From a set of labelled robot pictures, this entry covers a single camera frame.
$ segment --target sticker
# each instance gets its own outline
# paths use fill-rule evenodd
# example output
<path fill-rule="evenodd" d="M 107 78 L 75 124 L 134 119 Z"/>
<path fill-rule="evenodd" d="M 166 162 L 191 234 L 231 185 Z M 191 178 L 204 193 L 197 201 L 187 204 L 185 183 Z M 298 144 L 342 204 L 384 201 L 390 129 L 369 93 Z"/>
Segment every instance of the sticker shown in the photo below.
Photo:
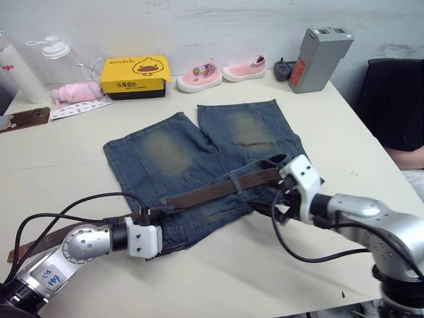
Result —
<path fill-rule="evenodd" d="M 296 65 L 294 66 L 293 72 L 291 73 L 291 76 L 290 76 L 290 81 L 295 86 L 297 86 L 297 84 L 299 83 L 300 77 L 302 76 L 304 69 L 305 69 L 305 62 L 301 58 L 298 58 Z"/>
<path fill-rule="evenodd" d="M 65 106 L 61 109 L 50 112 L 50 120 L 61 119 L 73 115 L 85 113 L 86 111 L 92 111 L 106 105 L 112 104 L 112 100 L 106 96 L 94 99 L 92 101 L 84 101 L 69 106 Z"/>
<path fill-rule="evenodd" d="M 5 131 L 9 128 L 15 128 L 16 123 L 12 123 L 13 115 L 0 116 L 0 131 Z"/>
<path fill-rule="evenodd" d="M 198 73 L 201 73 L 201 72 L 205 71 L 207 69 L 207 67 L 208 67 L 208 64 L 204 64 L 204 65 L 202 65 L 199 68 L 194 68 L 193 69 L 193 74 L 194 75 L 197 75 Z"/>
<path fill-rule="evenodd" d="M 45 270 L 35 276 L 35 279 L 40 282 L 48 290 L 57 290 L 60 286 L 66 283 L 66 277 L 59 271 L 55 265 L 50 265 Z"/>

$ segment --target baby shoe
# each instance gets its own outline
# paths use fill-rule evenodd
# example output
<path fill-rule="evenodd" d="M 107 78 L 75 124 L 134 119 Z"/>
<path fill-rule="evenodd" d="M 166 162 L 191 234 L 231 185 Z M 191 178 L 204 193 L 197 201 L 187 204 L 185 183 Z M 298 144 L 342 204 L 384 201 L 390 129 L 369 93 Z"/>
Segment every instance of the baby shoe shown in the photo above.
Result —
<path fill-rule="evenodd" d="M 252 63 L 227 66 L 223 68 L 223 77 L 227 81 L 244 81 L 265 76 L 265 58 L 262 55 Z"/>
<path fill-rule="evenodd" d="M 197 93 L 204 89 L 221 84 L 223 76 L 219 71 L 215 61 L 211 59 L 209 63 L 200 64 L 186 75 L 177 79 L 177 86 L 187 93 Z"/>

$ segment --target table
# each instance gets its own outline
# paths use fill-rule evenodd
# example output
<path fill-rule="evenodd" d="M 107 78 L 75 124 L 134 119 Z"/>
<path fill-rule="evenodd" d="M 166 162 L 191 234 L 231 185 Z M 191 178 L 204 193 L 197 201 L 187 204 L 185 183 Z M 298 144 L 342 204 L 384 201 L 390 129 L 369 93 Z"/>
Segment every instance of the table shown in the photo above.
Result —
<path fill-rule="evenodd" d="M 296 95 L 269 71 L 262 79 L 222 83 L 196 94 L 180 93 L 172 84 L 165 98 L 116 101 L 47 125 L 0 134 L 0 255 L 6 259 L 25 217 L 58 213 L 81 197 L 120 190 L 103 154 L 107 141 L 178 111 L 196 123 L 197 104 L 274 98 L 327 181 L 323 193 L 374 197 L 396 211 L 424 215 L 424 204 L 331 83 L 323 91 Z M 32 108 L 19 93 L 7 113 Z M 70 214 L 96 219 L 128 212 L 125 200 L 113 197 L 87 202 Z M 31 223 L 23 242 L 35 239 L 48 221 Z M 297 221 L 284 228 L 284 235 L 295 251 L 309 257 L 358 247 L 336 233 Z M 102 256 L 82 269 L 40 314 L 277 317 L 379 297 L 372 265 L 369 254 L 301 263 L 282 250 L 270 219 L 253 213 L 189 250 L 151 262 L 125 251 Z M 0 276 L 5 278 L 9 268 L 0 262 Z"/>

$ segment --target brown belt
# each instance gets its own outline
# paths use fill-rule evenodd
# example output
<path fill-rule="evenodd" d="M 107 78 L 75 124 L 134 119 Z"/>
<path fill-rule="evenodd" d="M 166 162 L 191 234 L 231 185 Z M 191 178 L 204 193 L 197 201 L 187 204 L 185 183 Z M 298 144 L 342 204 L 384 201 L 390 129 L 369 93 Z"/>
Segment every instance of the brown belt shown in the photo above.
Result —
<path fill-rule="evenodd" d="M 261 184 L 268 184 L 270 182 L 278 182 L 280 180 L 281 180 L 281 176 L 276 168 L 265 169 L 259 172 L 255 172 L 253 174 L 240 176 L 238 178 L 233 177 L 233 178 L 230 178 L 230 180 L 223 181 L 218 184 L 201 187 L 199 189 L 193 190 L 183 195 L 179 195 L 177 197 L 171 197 L 169 198 L 167 203 L 175 207 L 187 209 L 188 207 L 193 207 L 194 205 L 205 203 L 205 202 L 217 199 L 219 197 L 223 197 L 228 194 L 239 193 L 244 189 L 256 187 Z M 126 216 L 129 216 L 129 215 L 124 215 L 120 217 L 120 219 L 123 219 L 123 217 L 126 217 Z M 31 256 L 44 252 L 45 250 L 48 250 L 49 248 L 52 248 L 56 245 L 61 244 L 65 236 L 72 229 L 84 224 L 89 224 L 89 223 L 75 223 L 47 234 L 36 246 L 36 248 L 33 250 L 33 252 L 31 253 Z M 19 247 L 19 260 L 24 256 L 24 254 L 27 252 L 27 250 L 31 247 L 33 243 L 34 241 L 25 245 L 21 245 Z M 14 255 L 14 251 L 11 250 L 9 252 L 7 262 L 9 263 L 12 262 L 13 255 Z"/>

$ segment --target faded denim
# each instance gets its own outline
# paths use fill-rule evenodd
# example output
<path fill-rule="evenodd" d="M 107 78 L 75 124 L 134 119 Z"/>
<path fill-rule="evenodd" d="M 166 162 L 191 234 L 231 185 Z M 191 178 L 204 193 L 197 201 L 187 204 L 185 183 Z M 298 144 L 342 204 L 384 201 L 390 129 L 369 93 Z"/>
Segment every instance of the faded denim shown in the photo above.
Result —
<path fill-rule="evenodd" d="M 275 100 L 226 106 L 199 105 L 199 128 L 183 113 L 103 147 L 123 191 L 147 205 L 202 186 L 275 166 L 305 154 Z M 190 247 L 214 230 L 250 213 L 247 201 L 270 203 L 275 191 L 259 186 L 160 219 L 164 247 Z M 131 211 L 138 205 L 127 200 Z"/>

